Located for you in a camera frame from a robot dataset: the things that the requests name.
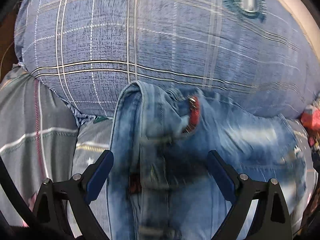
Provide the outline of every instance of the denim fabric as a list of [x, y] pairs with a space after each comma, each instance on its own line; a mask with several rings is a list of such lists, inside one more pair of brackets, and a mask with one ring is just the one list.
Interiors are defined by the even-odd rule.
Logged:
[[[201, 118], [186, 134], [191, 95], [199, 98]], [[296, 145], [282, 115], [256, 117], [215, 92], [165, 92], [133, 82], [119, 97], [111, 135], [115, 163], [107, 201], [112, 239], [161, 239], [164, 234], [164, 239], [210, 239], [231, 206], [206, 171], [205, 159], [213, 149], [252, 179], [277, 178], [292, 213], [306, 190], [305, 160], [295, 153]], [[140, 195], [127, 195], [130, 172], [140, 172]]]
[[84, 114], [113, 116], [121, 90], [140, 80], [296, 118], [320, 90], [319, 62], [290, 12], [263, 1], [255, 18], [232, 0], [23, 0], [15, 51]]

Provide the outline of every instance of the denim jeans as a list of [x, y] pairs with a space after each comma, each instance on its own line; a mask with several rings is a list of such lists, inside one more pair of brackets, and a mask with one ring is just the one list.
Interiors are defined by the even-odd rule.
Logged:
[[[189, 96], [199, 99], [200, 122], [183, 133]], [[211, 239], [231, 204], [206, 170], [210, 150], [252, 179], [278, 179], [290, 213], [306, 190], [305, 160], [284, 117], [256, 117], [215, 92], [133, 82], [119, 97], [110, 142], [107, 204], [116, 240]], [[140, 173], [142, 192], [128, 196], [132, 172]], [[253, 204], [238, 239], [254, 211]]]

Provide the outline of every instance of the bedding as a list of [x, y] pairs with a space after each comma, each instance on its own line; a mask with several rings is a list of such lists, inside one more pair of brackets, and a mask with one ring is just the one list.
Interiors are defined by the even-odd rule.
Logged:
[[[32, 209], [45, 178], [57, 182], [71, 176], [76, 120], [50, 89], [16, 67], [0, 84], [0, 123], [0, 156]], [[0, 209], [10, 225], [24, 225], [1, 187]]]
[[[112, 120], [109, 119], [91, 120], [81, 126], [73, 157], [72, 175], [83, 173], [88, 165], [94, 163], [99, 158], [104, 150], [110, 149], [111, 128]], [[108, 204], [106, 201], [107, 186], [108, 183], [105, 182], [97, 200], [90, 203], [90, 208], [104, 232], [111, 239]], [[67, 204], [67, 215], [74, 236], [80, 236], [81, 231], [76, 223], [69, 203]]]
[[140, 80], [296, 118], [320, 90], [320, 42], [310, 38], [320, 30], [286, 1], [23, 0], [15, 51], [21, 67], [85, 114], [113, 116], [121, 90]]

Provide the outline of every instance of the white stripe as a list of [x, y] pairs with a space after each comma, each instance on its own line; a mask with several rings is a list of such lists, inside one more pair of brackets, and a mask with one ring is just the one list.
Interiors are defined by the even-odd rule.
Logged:
[[35, 60], [36, 60], [36, 68], [38, 68], [38, 58], [37, 58], [37, 46], [36, 46], [36, 33], [37, 33], [37, 26], [38, 26], [38, 18], [39, 18], [39, 7], [42, 3], [42, 0], [39, 1], [38, 9], [37, 9], [37, 15], [36, 15], [36, 20], [35, 20], [35, 33], [34, 33], [34, 48], [35, 48]]
[[289, 48], [291, 48], [291, 49], [293, 49], [293, 50], [295, 50], [295, 51], [297, 51], [295, 48], [293, 48], [293, 47], [290, 47], [287, 43], [285, 43], [285, 42], [283, 42], [283, 41], [280, 41], [280, 40], [275, 40], [275, 39], [272, 39], [272, 38], [268, 38], [267, 36], [264, 36], [264, 35], [262, 35], [263, 37], [265, 37], [266, 39], [268, 39], [268, 40], [271, 40], [271, 41], [278, 41], [278, 42], [280, 42], [280, 43], [282, 43], [282, 44], [285, 44], [286, 46], [288, 46]]
[[56, 33], [55, 33], [55, 37], [56, 37], [56, 41], [55, 41], [55, 47], [56, 47], [56, 63], [57, 63], [57, 71], [58, 71], [58, 76], [59, 76], [59, 81], [60, 81], [60, 85], [61, 85], [61, 88], [63, 90], [63, 93], [64, 95], [66, 96], [67, 100], [69, 100], [67, 94], [66, 94], [66, 91], [64, 90], [64, 87], [62, 85], [62, 80], [60, 78], [60, 72], [59, 72], [59, 61], [58, 61], [58, 26], [59, 26], [59, 16], [60, 16], [60, 9], [61, 9], [61, 3], [62, 3], [62, 0], [60, 0], [60, 3], [59, 3], [59, 7], [58, 7], [58, 12], [57, 12], [57, 21], [56, 21]]
[[[207, 8], [207, 7], [204, 7], [204, 6], [201, 6], [201, 5], [193, 4], [193, 3], [190, 3], [190, 2], [186, 2], [186, 1], [179, 1], [179, 3], [181, 3], [181, 4], [187, 4], [187, 5], [189, 5], [189, 6], [193, 6], [193, 7], [200, 8], [200, 9], [207, 10], [207, 11], [212, 11], [212, 12], [214, 12], [214, 13], [216, 13], [216, 14], [220, 14], [221, 16], [223, 16], [222, 13], [220, 13], [220, 12], [218, 12], [218, 11], [214, 11], [214, 10], [212, 10], [211, 8]], [[254, 32], [254, 30], [248, 28], [248, 27], [245, 26], [245, 25], [242, 25], [242, 27], [247, 28], [247, 29], [249, 29], [249, 30], [251, 30], [251, 31]], [[283, 41], [268, 38], [268, 37], [262, 35], [260, 32], [258, 32], [257, 34], [261, 35], [262, 37], [264, 37], [264, 38], [266, 38], [266, 39], [269, 39], [269, 40], [272, 40], [272, 41], [278, 41], [278, 42], [281, 42], [281, 43], [287, 45], [287, 44], [286, 44], [285, 42], [283, 42]]]
[[100, 148], [104, 148], [106, 150], [109, 149], [109, 145], [108, 144], [103, 144], [103, 143], [97, 143], [97, 142], [93, 142], [93, 141], [86, 141], [83, 143], [77, 143], [76, 147], [79, 147], [81, 145], [88, 145], [88, 146], [93, 146], [93, 147], [100, 147]]
[[273, 34], [273, 33], [267, 32], [267, 31], [264, 31], [264, 32], [267, 33], [267, 34], [269, 34], [269, 35], [271, 35], [271, 36], [275, 36], [275, 37], [284, 39], [285, 41], [287, 41], [287, 42], [290, 43], [291, 45], [293, 45], [293, 46], [297, 47], [298, 49], [300, 49], [297, 45], [289, 42], [289, 41], [288, 41], [286, 38], [284, 38], [284, 37], [281, 37], [281, 36], [279, 36], [279, 35], [276, 35], [276, 34]]
[[[76, 130], [71, 130], [71, 129], [61, 128], [61, 127], [51, 127], [51, 128], [49, 128], [49, 129], [39, 131], [38, 134], [47, 134], [47, 133], [50, 133], [50, 132], [52, 132], [52, 131], [55, 131], [55, 132], [67, 132], [67, 133], [78, 133], [78, 129], [76, 129]], [[22, 142], [23, 139], [29, 138], [29, 137], [34, 137], [34, 136], [36, 136], [36, 135], [37, 135], [36, 132], [33, 132], [33, 133], [25, 133], [25, 134], [22, 135], [18, 140], [14, 141], [14, 142], [11, 142], [11, 143], [7, 143], [7, 144], [5, 144], [4, 146], [2, 146], [2, 147], [0, 148], [0, 153], [3, 152], [4, 150], [10, 148], [10, 147], [16, 146], [17, 144], [19, 144], [20, 142]]]
[[209, 52], [210, 52], [211, 43], [213, 40], [213, 29], [214, 29], [214, 20], [215, 20], [215, 13], [213, 10], [214, 6], [215, 6], [215, 0], [211, 0], [211, 11], [210, 11], [210, 19], [209, 19], [207, 51], [205, 54], [202, 85], [206, 84], [206, 82], [207, 82], [206, 77], [208, 76], [208, 72], [209, 72], [209, 60], [210, 60], [209, 59]]
[[[63, 33], [63, 22], [64, 22], [64, 16], [65, 16], [65, 12], [66, 12], [66, 6], [67, 6], [67, 0], [64, 1], [63, 11], [62, 11], [62, 19], [61, 19], [61, 32], [60, 33]], [[68, 84], [67, 84], [67, 80], [66, 80], [66, 75], [64, 73], [62, 41], [63, 41], [63, 34], [60, 35], [60, 53], [61, 53], [61, 66], [62, 66], [62, 72], [63, 72], [63, 79], [64, 79], [64, 83], [66, 85], [66, 88], [68, 90], [68, 93], [69, 93], [73, 103], [75, 104], [75, 107], [79, 110], [77, 104], [75, 103], [75, 100], [73, 99], [73, 97], [72, 97], [72, 95], [70, 93], [70, 90], [69, 90], [69, 87], [68, 87]]]
[[127, 2], [127, 76], [128, 84], [130, 84], [130, 69], [129, 69], [129, 15], [130, 14], [130, 0]]
[[280, 19], [280, 20], [284, 21], [285, 23], [287, 23], [287, 25], [289, 25], [289, 23], [288, 23], [287, 21], [285, 21], [284, 19], [282, 19], [282, 18], [281, 18], [281, 17], [279, 17], [278, 15], [275, 15], [275, 14], [270, 13], [270, 12], [268, 12], [268, 14], [271, 14], [272, 16], [277, 17], [278, 19]]
[[100, 103], [104, 103], [104, 104], [111, 104], [111, 103], [116, 103], [117, 101], [76, 101], [77, 103], [93, 103], [93, 104], [98, 104]]
[[[43, 116], [42, 116], [40, 87], [41, 87], [41, 85], [40, 85], [40, 83], [38, 83], [38, 103], [39, 103], [39, 111], [40, 111], [40, 131], [42, 131], [42, 128], [43, 128]], [[43, 134], [42, 133], [40, 134], [40, 145], [41, 145], [41, 154], [42, 154], [42, 160], [43, 160], [45, 176], [47, 178], [52, 179], [52, 176], [49, 177], [47, 162], [45, 160], [44, 143], [43, 143]]]
[[174, 68], [174, 64], [176, 61], [176, 47], [177, 47], [177, 39], [176, 39], [176, 35], [177, 35], [177, 17], [178, 17], [178, 4], [177, 4], [177, 0], [174, 0], [174, 4], [173, 4], [173, 29], [172, 29], [172, 52], [171, 52], [171, 70]]
[[[117, 63], [117, 64], [126, 64], [126, 62], [124, 61], [113, 61], [113, 60], [95, 60], [93, 61], [94, 63]], [[90, 63], [90, 61], [86, 61], [86, 62], [78, 62], [78, 63], [71, 63], [70, 65], [79, 65], [79, 64], [87, 64]], [[161, 73], [169, 73], [169, 74], [174, 74], [177, 76], [184, 76], [184, 77], [192, 77], [192, 78], [199, 78], [202, 79], [202, 76], [196, 76], [196, 75], [190, 75], [190, 74], [184, 74], [184, 73], [177, 73], [177, 72], [172, 72], [169, 70], [161, 70], [161, 69], [153, 69], [153, 68], [149, 68], [149, 67], [144, 67], [141, 65], [137, 65], [139, 68], [143, 68], [146, 70], [150, 70], [150, 71], [155, 71], [155, 72], [161, 72]], [[80, 73], [80, 72], [89, 72], [90, 69], [83, 69], [83, 70], [76, 70], [76, 71], [69, 71], [66, 72], [66, 74], [74, 74], [74, 73]], [[114, 72], [122, 72], [122, 73], [127, 73], [126, 70], [122, 70], [122, 69], [113, 69], [113, 68], [108, 68], [108, 69], [94, 69], [94, 71], [114, 71]], [[58, 74], [50, 74], [50, 73], [43, 73], [40, 74], [41, 76], [57, 76]], [[217, 78], [207, 78], [208, 80], [212, 80], [212, 81], [217, 81], [217, 82], [221, 82], [224, 84], [233, 84], [233, 85], [238, 85], [238, 86], [243, 86], [243, 87], [247, 87], [247, 88], [258, 88], [258, 87], [263, 87], [263, 86], [268, 86], [270, 83], [267, 84], [261, 84], [261, 85], [246, 85], [246, 84], [241, 84], [238, 82], [233, 82], [233, 81], [226, 81], [226, 80], [221, 80], [221, 79], [217, 79]]]
[[28, 6], [27, 6], [27, 12], [26, 12], [26, 26], [27, 26], [27, 24], [28, 24], [28, 12], [29, 12], [29, 4], [30, 4], [30, 2], [31, 2], [32, 0], [29, 0], [29, 2], [28, 2]]
[[[93, 25], [92, 27], [102, 27], [102, 26], [106, 26], [106, 25], [126, 27], [126, 25], [119, 24], [119, 23], [95, 24], [95, 25]], [[63, 32], [63, 34], [70, 33], [70, 32], [77, 31], [77, 30], [86, 29], [86, 28], [89, 28], [89, 27], [91, 27], [91, 25], [87, 25], [87, 26], [83, 26], [83, 27], [71, 29], [71, 30], [68, 30], [68, 31]], [[178, 37], [178, 38], [180, 38], [180, 39], [192, 40], [192, 41], [195, 41], [195, 42], [200, 42], [200, 43], [208, 44], [208, 42], [199, 41], [199, 40], [195, 40], [195, 39], [190, 39], [190, 38], [183, 37], [183, 36], [178, 36], [178, 35], [175, 35], [175, 34], [173, 34], [173, 33], [157, 32], [157, 31], [153, 31], [153, 30], [149, 30], [149, 29], [141, 28], [141, 27], [140, 27], [140, 28], [137, 27], [137, 29], [138, 29], [138, 30], [143, 30], [143, 31], [146, 31], [146, 32], [150, 32], [150, 33], [157, 33], [157, 34], [165, 34], [165, 35], [170, 35], [170, 36], [176, 36], [176, 37]], [[33, 42], [32, 42], [31, 44], [29, 44], [29, 45], [27, 46], [27, 48], [23, 51], [23, 54], [25, 54], [25, 53], [27, 52], [27, 50], [30, 48], [30, 46], [31, 46], [32, 44], [34, 44], [35, 42], [42, 41], [42, 40], [47, 40], [47, 39], [50, 39], [50, 38], [53, 38], [53, 37], [55, 37], [55, 35], [43, 37], [43, 38], [40, 38], [40, 39], [37, 39], [37, 40], [33, 41]], [[252, 52], [252, 50], [248, 49], [247, 47], [243, 47], [243, 46], [241, 46], [241, 47], [244, 48], [244, 49], [246, 49], [246, 50], [248, 50], [248, 51], [251, 51], [251, 52]]]
[[[158, 34], [167, 34], [167, 35], [173, 35], [172, 33], [165, 33], [165, 32], [157, 32], [157, 31], [152, 31], [152, 30], [148, 30], [148, 29], [145, 29], [145, 28], [138, 28], [140, 30], [144, 30], [144, 31], [148, 31], [148, 32], [151, 32], [151, 33], [158, 33]], [[196, 41], [196, 42], [199, 42], [199, 43], [203, 43], [203, 44], [207, 44], [207, 42], [205, 41], [199, 41], [199, 40], [195, 40], [195, 39], [191, 39], [191, 38], [187, 38], [187, 37], [183, 37], [183, 36], [179, 36], [179, 35], [176, 35], [177, 37], [181, 38], [181, 39], [186, 39], [186, 40], [191, 40], [191, 41]], [[259, 63], [263, 63], [263, 64], [281, 64], [281, 65], [285, 65], [285, 66], [288, 66], [288, 67], [292, 67], [292, 68], [295, 68], [297, 70], [299, 70], [297, 67], [295, 66], [291, 66], [291, 65], [286, 65], [282, 62], [276, 62], [276, 61], [259, 61], [259, 60], [256, 60], [254, 58], [251, 58], [251, 57], [248, 57], [246, 55], [243, 55], [243, 54], [240, 54], [238, 52], [235, 52], [231, 49], [227, 49], [225, 47], [222, 47], [222, 46], [217, 46], [218, 48], [221, 48], [221, 49], [225, 49], [225, 50], [228, 50], [230, 52], [233, 52], [233, 53], [236, 53], [236, 54], [239, 54], [240, 56], [243, 56], [243, 57], [246, 57], [246, 58], [249, 58], [249, 59], [252, 59], [256, 62], [259, 62]], [[75, 66], [75, 65], [80, 65], [80, 64], [89, 64], [90, 61], [83, 61], [83, 62], [77, 62], [77, 63], [70, 63], [70, 64], [67, 64], [65, 65], [64, 67], [69, 67], [69, 66]], [[111, 60], [96, 60], [95, 63], [119, 63], [119, 64], [129, 64], [129, 65], [132, 65], [132, 63], [127, 63], [127, 62], [123, 62], [123, 61], [111, 61]], [[56, 68], [56, 66], [54, 67], [40, 67], [40, 68], [37, 68], [35, 70], [33, 70], [31, 72], [31, 74], [35, 73], [36, 71], [39, 71], [39, 70], [42, 70], [42, 69], [53, 69], [53, 68]]]
[[[222, 4], [222, 0], [217, 0], [217, 3]], [[214, 78], [214, 72], [217, 65], [217, 58], [218, 58], [218, 45], [220, 44], [220, 36], [221, 36], [221, 29], [222, 29], [222, 16], [220, 14], [217, 15], [217, 27], [214, 37], [214, 49], [212, 54], [212, 60], [211, 60], [211, 68], [209, 69], [209, 77]]]
[[[102, 72], [122, 72], [122, 73], [127, 73], [126, 70], [121, 70], [121, 69], [83, 69], [83, 70], [76, 70], [76, 71], [70, 71], [70, 72], [66, 72], [66, 74], [74, 74], [74, 73], [85, 73], [85, 72], [92, 72], [92, 71], [102, 71]], [[57, 76], [57, 74], [41, 74], [41, 75], [47, 75], [47, 76]], [[154, 79], [154, 80], [159, 80], [159, 81], [168, 81], [168, 82], [174, 82], [177, 84], [184, 84], [184, 85], [193, 85], [193, 86], [201, 86], [200, 83], [193, 83], [193, 82], [182, 82], [182, 81], [177, 81], [174, 79], [166, 79], [166, 78], [157, 78], [157, 77], [153, 77], [153, 76], [148, 76], [148, 75], [143, 75], [143, 74], [139, 74], [137, 73], [138, 76], [141, 77], [145, 77], [145, 78], [150, 78], [150, 79]], [[252, 93], [253, 91], [243, 91], [243, 90], [238, 90], [238, 89], [233, 89], [233, 88], [224, 88], [224, 87], [219, 87], [219, 86], [210, 86], [210, 85], [204, 85], [205, 87], [213, 87], [213, 88], [218, 88], [218, 89], [222, 89], [222, 90], [231, 90], [231, 91], [239, 91], [239, 92], [243, 92], [243, 93]]]
[[293, 228], [295, 225], [297, 225], [302, 220], [302, 216], [291, 226]]
[[[223, 8], [223, 7], [220, 6], [220, 5], [217, 5], [217, 4], [212, 3], [212, 1], [206, 1], [206, 0], [195, 0], [195, 1], [199, 1], [199, 2], [201, 2], [201, 3], [210, 5], [211, 7], [213, 6], [213, 7], [215, 7], [215, 8], [219, 8], [220, 10], [223, 10], [223, 11], [228, 12], [227, 9]], [[192, 3], [189, 3], [189, 2], [182, 2], [182, 3], [190, 4], [191, 6], [199, 7], [199, 8], [205, 9], [205, 10], [212, 10], [212, 8], [203, 7], [203, 6], [200, 6], [200, 5], [197, 5], [197, 4], [192, 4]], [[221, 14], [221, 15], [223, 16], [223, 14], [222, 14], [221, 12], [219, 12], [219, 11], [215, 11], [215, 13]], [[275, 16], [275, 17], [278, 17], [280, 20], [283, 20], [284, 22], [286, 22], [284, 19], [280, 18], [280, 17], [277, 16], [277, 15], [274, 15], [274, 14], [272, 14], [272, 13], [269, 13], [269, 14], [271, 14], [271, 15], [273, 15], [273, 16]], [[279, 38], [282, 38], [282, 39], [287, 40], [286, 38], [281, 37], [281, 36], [278, 36], [278, 35], [273, 34], [273, 33], [268, 33], [268, 34], [273, 35], [273, 36], [277, 36], [277, 37], [279, 37]]]
[[[93, 2], [92, 2], [92, 13], [91, 13], [90, 60], [92, 60], [92, 30], [93, 30], [94, 1], [95, 1], [95, 0], [93, 0]], [[99, 102], [99, 105], [100, 105], [101, 109], [104, 111], [104, 114], [107, 115], [107, 112], [103, 109], [102, 104], [101, 104], [101, 102], [100, 102], [100, 98], [99, 98], [99, 96], [98, 96], [96, 84], [95, 84], [95, 82], [94, 82], [93, 72], [91, 72], [91, 78], [92, 78], [92, 82], [93, 82], [94, 92], [96, 93], [96, 97], [97, 97], [97, 100], [98, 100], [98, 102]]]
[[137, 80], [137, 7], [138, 0], [134, 0], [134, 20], [133, 20], [133, 48], [134, 48], [134, 73]]

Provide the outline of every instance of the metal bolt head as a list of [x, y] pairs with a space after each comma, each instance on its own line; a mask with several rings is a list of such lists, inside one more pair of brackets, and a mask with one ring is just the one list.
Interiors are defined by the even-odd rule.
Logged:
[[240, 179], [242, 179], [242, 180], [247, 180], [247, 179], [248, 179], [248, 175], [242, 173], [242, 174], [240, 174]]
[[50, 182], [50, 179], [49, 178], [45, 178], [42, 183], [45, 184], [45, 185], [48, 185]]
[[277, 185], [277, 184], [278, 184], [278, 181], [277, 181], [276, 179], [274, 179], [274, 178], [272, 178], [270, 181], [271, 181], [271, 183], [274, 184], [274, 185]]
[[81, 174], [77, 173], [75, 175], [72, 176], [73, 180], [79, 180], [81, 179]]

